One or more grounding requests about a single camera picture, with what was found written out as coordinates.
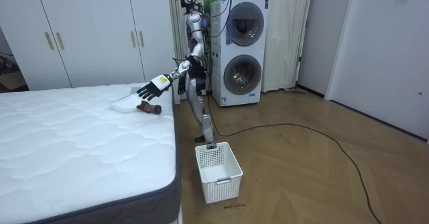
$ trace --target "washing machine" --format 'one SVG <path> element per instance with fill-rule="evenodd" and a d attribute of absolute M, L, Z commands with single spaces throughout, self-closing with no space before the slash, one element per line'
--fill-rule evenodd
<path fill-rule="evenodd" d="M 211 4 L 211 15 L 220 15 L 211 18 L 211 54 L 212 95 L 221 107 L 259 102 L 267 31 L 268 0 L 232 0 L 228 14 L 229 3 Z"/>

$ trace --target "robot leg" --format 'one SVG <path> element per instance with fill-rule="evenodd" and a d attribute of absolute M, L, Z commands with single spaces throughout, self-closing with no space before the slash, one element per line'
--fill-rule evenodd
<path fill-rule="evenodd" d="M 196 94 L 196 79 L 190 78 L 186 74 L 186 96 L 194 116 L 200 125 L 202 134 L 206 141 L 211 142 L 214 140 L 213 137 L 213 127 L 212 127 L 212 117 L 209 114 L 204 113 L 204 102 L 202 101 L 202 96 Z"/>

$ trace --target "wardrobe door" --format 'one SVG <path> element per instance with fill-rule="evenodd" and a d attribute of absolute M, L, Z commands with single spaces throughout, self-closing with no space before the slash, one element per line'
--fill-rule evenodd
<path fill-rule="evenodd" d="M 144 82 L 129 0 L 42 0 L 73 87 Z"/>
<path fill-rule="evenodd" d="M 176 67 L 169 0 L 131 0 L 146 81 Z"/>
<path fill-rule="evenodd" d="M 70 87 L 40 0 L 0 0 L 0 27 L 30 90 Z"/>

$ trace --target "herringbone floor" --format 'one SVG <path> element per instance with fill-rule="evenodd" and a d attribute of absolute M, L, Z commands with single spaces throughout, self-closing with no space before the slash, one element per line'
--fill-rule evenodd
<path fill-rule="evenodd" d="M 210 102 L 222 134 L 288 122 L 332 136 L 360 167 L 382 223 L 429 223 L 426 143 L 311 94 L 278 91 L 263 94 L 255 105 L 222 109 L 213 98 Z M 200 130 L 186 101 L 176 107 L 176 121 L 185 224 L 376 223 L 357 171 L 339 147 L 319 133 L 293 126 L 217 135 L 229 142 L 244 175 L 239 198 L 205 204 L 193 143 Z"/>

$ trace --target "basket handle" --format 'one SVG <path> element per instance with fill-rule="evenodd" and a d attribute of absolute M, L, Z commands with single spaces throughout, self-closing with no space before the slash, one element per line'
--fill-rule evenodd
<path fill-rule="evenodd" d="M 206 145 L 206 147 L 207 147 L 208 150 L 212 150 L 214 148 L 217 148 L 217 144 L 216 143 L 208 143 Z"/>
<path fill-rule="evenodd" d="M 217 179 L 217 184 L 222 184 L 220 182 L 226 183 L 226 182 L 229 182 L 230 180 L 231 180 L 231 177 L 220 178 L 220 179 Z"/>

